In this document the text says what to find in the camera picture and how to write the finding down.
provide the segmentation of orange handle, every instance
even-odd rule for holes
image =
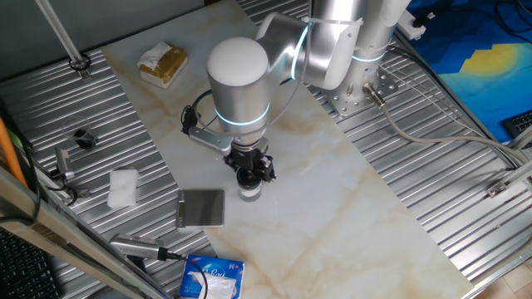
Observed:
[[[17,154],[15,153],[15,148],[13,148],[13,143],[11,142],[11,138],[9,138],[9,133],[5,124],[3,124],[2,118],[0,118],[0,145],[2,145],[3,153],[6,155],[11,174],[27,188],[26,180],[24,179],[22,169],[18,163]]]

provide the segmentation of marble surface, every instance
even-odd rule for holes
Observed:
[[[472,285],[301,86],[268,128],[278,179],[245,203],[222,157],[180,132],[180,113],[209,89],[206,58],[218,42],[257,28],[232,0],[104,47],[112,70],[177,184],[224,189],[225,226],[205,229],[220,257],[246,262],[243,298],[460,298]],[[189,63],[167,89],[141,80],[138,58],[157,42]],[[272,100],[278,114],[295,83]],[[214,117],[212,98],[199,107]]]

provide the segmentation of corrugated metal floor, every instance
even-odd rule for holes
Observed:
[[[307,14],[307,0],[237,2],[257,24],[272,11],[294,17]],[[87,82],[63,62],[0,84],[0,96],[34,144],[38,162],[53,169],[53,148],[69,149],[76,169],[72,186],[91,191],[91,199],[79,199],[72,210],[105,238],[132,233],[162,238],[181,253],[202,250],[213,254],[201,230],[175,229],[178,186],[101,52],[90,56],[93,77]],[[387,54],[385,62],[382,66],[404,81],[396,79],[400,88],[387,100],[399,126],[418,136],[473,134],[451,120],[459,106],[418,66],[392,54]],[[507,174],[507,165],[490,148],[469,142],[413,144],[397,137],[378,109],[371,106],[343,119],[320,90],[309,90],[473,283],[485,283],[482,279],[506,267],[498,264],[500,259],[532,235],[532,200],[523,184],[496,199],[485,192]],[[70,115],[91,120],[100,138],[96,149],[86,152],[64,140],[60,128]],[[478,130],[472,120],[464,118],[462,122]],[[106,205],[108,173],[131,166],[140,172],[139,204],[111,209]],[[87,297],[104,287],[59,260],[55,263],[66,298]],[[183,265],[152,262],[147,266],[167,290],[178,289]]]

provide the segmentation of keyboard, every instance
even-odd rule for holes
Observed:
[[[57,299],[62,291],[50,258],[0,228],[0,298]]]
[[[521,132],[532,125],[532,111],[510,117],[507,120],[503,120],[502,125],[505,127],[510,137],[514,139],[515,137],[519,136]],[[527,144],[524,149],[529,148],[530,146],[532,146],[532,142]]]

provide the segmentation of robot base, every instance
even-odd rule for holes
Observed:
[[[375,89],[383,98],[386,98],[397,92],[398,86],[391,76],[379,74],[376,82]],[[327,97],[327,100],[334,106],[334,109],[340,116],[348,117],[360,110],[365,109],[368,106],[373,106],[373,102],[369,96],[360,92],[354,92],[348,96],[349,90],[344,92],[338,92],[338,89],[333,91],[323,91],[323,94]]]

